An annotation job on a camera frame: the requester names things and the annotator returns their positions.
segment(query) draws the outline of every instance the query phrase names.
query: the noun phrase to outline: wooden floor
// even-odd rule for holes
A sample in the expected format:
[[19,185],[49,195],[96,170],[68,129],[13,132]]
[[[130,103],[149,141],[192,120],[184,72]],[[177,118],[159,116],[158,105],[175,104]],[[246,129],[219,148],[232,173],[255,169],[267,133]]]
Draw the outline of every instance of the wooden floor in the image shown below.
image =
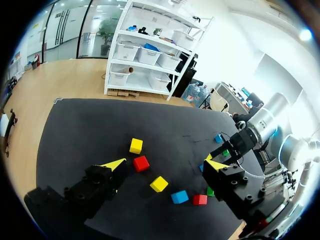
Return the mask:
[[41,135],[57,97],[120,99],[190,106],[181,98],[142,93],[138,98],[104,95],[106,59],[73,59],[49,62],[28,70],[13,89],[4,112],[12,108],[18,123],[9,137],[9,158],[4,156],[9,177],[19,198],[36,188],[36,165]]

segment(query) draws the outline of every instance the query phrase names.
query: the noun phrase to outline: black mat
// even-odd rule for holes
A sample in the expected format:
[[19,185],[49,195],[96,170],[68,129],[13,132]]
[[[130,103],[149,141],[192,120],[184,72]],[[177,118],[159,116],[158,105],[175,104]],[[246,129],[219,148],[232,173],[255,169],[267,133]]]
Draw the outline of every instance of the black mat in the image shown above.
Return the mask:
[[[136,101],[64,99],[53,105],[41,137],[36,184],[51,186],[61,195],[81,179],[84,169],[126,158],[132,166],[138,155],[129,153],[132,138],[143,140],[141,155],[150,168],[125,180],[112,201],[106,201],[86,225],[108,235],[132,240],[225,240],[238,220],[224,202],[208,197],[204,206],[192,197],[206,194],[199,165],[219,146],[214,136],[236,132],[225,113]],[[243,166],[262,171],[253,152]],[[158,176],[169,183],[156,193],[149,184]],[[170,194],[186,190],[189,201],[173,204]]]

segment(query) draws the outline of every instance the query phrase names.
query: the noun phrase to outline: glass wall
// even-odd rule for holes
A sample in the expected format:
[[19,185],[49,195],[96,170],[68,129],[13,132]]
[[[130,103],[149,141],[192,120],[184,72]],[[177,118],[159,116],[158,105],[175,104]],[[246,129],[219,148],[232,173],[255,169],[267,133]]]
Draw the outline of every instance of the glass wall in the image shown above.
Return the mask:
[[43,11],[39,12],[38,15],[29,24],[26,32],[27,37],[27,62],[32,62],[35,59],[35,55],[39,54],[40,62],[42,61],[42,43],[44,39],[44,32],[46,23],[52,4],[47,6]]
[[107,58],[121,13],[126,2],[93,0],[85,18],[78,58]]
[[44,40],[44,61],[75,59],[90,0],[60,0],[53,6]]
[[42,54],[44,62],[108,58],[114,32],[127,2],[93,0],[89,6],[90,2],[58,0],[39,12],[25,34],[27,62],[32,62],[36,54],[41,63]]

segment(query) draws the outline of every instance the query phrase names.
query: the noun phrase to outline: potted plant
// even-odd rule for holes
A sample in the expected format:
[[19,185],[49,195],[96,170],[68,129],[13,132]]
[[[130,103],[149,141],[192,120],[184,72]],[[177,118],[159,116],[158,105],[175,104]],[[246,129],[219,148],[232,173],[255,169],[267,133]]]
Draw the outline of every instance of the potted plant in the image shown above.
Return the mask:
[[110,48],[110,45],[108,44],[109,40],[108,38],[113,36],[113,34],[115,33],[116,27],[118,24],[118,20],[113,20],[108,19],[108,20],[103,20],[100,23],[99,26],[99,31],[97,32],[100,36],[102,36],[102,38],[104,39],[104,44],[101,45],[101,52],[100,54],[102,56],[106,56],[108,53],[108,50]]

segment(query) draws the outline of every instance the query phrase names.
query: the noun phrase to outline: red cube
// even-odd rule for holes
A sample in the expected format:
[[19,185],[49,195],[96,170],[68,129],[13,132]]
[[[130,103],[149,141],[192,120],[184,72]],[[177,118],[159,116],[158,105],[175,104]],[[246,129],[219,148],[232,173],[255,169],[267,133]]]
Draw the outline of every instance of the red cube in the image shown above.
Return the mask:
[[133,160],[133,165],[137,172],[141,172],[146,170],[150,165],[145,156],[137,157]]
[[206,205],[207,195],[195,195],[193,197],[193,205]]

